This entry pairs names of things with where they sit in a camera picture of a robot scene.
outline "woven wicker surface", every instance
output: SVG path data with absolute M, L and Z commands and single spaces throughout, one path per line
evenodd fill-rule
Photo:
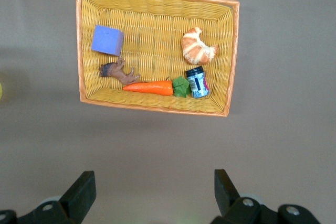
M 239 2 L 230 0 L 77 0 L 78 66 L 81 101 L 119 108 L 227 116 L 233 90 Z M 182 55 L 181 38 L 203 29 L 201 40 L 219 44 L 218 55 L 203 66 L 210 95 L 164 97 L 122 90 L 115 78 L 101 78 L 101 64 L 117 57 L 91 50 L 96 25 L 125 34 L 124 71 L 135 67 L 140 81 L 173 80 L 195 68 Z

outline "basket rim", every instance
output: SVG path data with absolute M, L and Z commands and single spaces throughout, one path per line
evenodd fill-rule
M 235 79 L 235 69 L 237 60 L 237 49 L 238 49 L 238 32 L 239 32 L 239 7 L 240 2 L 237 0 L 185 0 L 192 2 L 207 2 L 212 4 L 224 4 L 229 5 L 233 9 L 233 43 L 232 43 L 232 62 L 229 74 L 228 89 L 226 92 L 226 104 L 223 112 L 202 112 L 202 111 L 185 111 L 169 108 L 154 108 L 140 105 L 123 105 L 105 101 L 90 100 L 86 97 L 85 79 L 84 79 L 84 69 L 83 69 L 83 57 L 82 57 L 82 19 L 81 19 L 81 8 L 82 0 L 76 0 L 76 27 L 77 27 L 77 60 L 78 60 L 78 78 L 79 78 L 79 94 L 80 101 L 85 103 L 91 103 L 103 106 L 112 106 L 116 108 L 126 108 L 126 109 L 137 109 L 137 110 L 149 110 L 149 111 L 159 111 L 166 113 L 179 113 L 179 114 L 194 114 L 194 115 L 212 115 L 212 116 L 228 116 L 229 108 L 232 99 L 232 92 Z

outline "yellow wicker basket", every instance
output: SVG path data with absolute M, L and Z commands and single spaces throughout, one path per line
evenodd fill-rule
M 239 2 L 235 0 L 76 0 L 79 90 L 82 102 L 126 109 L 227 116 L 234 84 Z M 210 95 L 195 99 L 123 91 L 115 78 L 99 76 L 101 64 L 117 57 L 91 50 L 96 25 L 125 34 L 121 56 L 141 81 L 185 77 L 195 68 L 182 55 L 181 38 L 195 26 L 201 40 L 219 44 L 204 65 Z

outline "blue plastic jar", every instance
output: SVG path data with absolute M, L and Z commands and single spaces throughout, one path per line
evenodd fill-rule
M 210 93 L 202 66 L 186 71 L 186 75 L 194 98 L 201 98 Z

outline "brown animal figurine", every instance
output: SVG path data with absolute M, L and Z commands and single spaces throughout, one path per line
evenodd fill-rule
M 117 78 L 123 85 L 128 85 L 137 82 L 140 75 L 134 75 L 134 68 L 132 67 L 132 71 L 126 74 L 122 68 L 125 65 L 125 60 L 120 56 L 117 62 L 107 63 L 105 65 L 101 65 L 99 68 L 101 77 L 115 77 Z

